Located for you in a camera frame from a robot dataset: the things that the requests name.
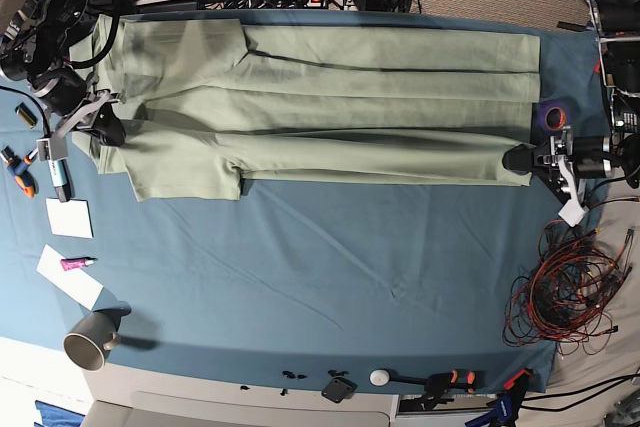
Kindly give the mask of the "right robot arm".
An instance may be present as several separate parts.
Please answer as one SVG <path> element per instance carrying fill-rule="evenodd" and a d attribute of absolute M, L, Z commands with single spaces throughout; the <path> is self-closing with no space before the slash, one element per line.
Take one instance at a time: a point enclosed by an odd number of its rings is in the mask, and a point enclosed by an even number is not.
<path fill-rule="evenodd" d="M 72 61 L 66 41 L 69 31 L 86 14 L 89 0 L 26 0 L 1 37 L 1 75 L 25 81 L 36 104 L 47 138 L 62 131 L 80 131 L 100 144 L 119 147 L 126 134 L 113 112 L 117 96 L 98 90 L 93 72 L 115 44 L 121 6 L 117 4 L 102 49 L 88 60 Z M 81 70 L 91 72 L 82 77 Z"/>

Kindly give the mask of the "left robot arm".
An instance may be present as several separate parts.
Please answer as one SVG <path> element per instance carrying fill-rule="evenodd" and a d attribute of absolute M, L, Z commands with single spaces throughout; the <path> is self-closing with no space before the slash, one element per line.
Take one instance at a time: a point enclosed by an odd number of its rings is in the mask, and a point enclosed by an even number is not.
<path fill-rule="evenodd" d="M 610 133 L 576 137 L 565 125 L 541 145 L 520 145 L 503 166 L 541 179 L 563 204 L 581 181 L 639 187 L 639 0 L 586 0 L 599 51 L 600 93 Z"/>

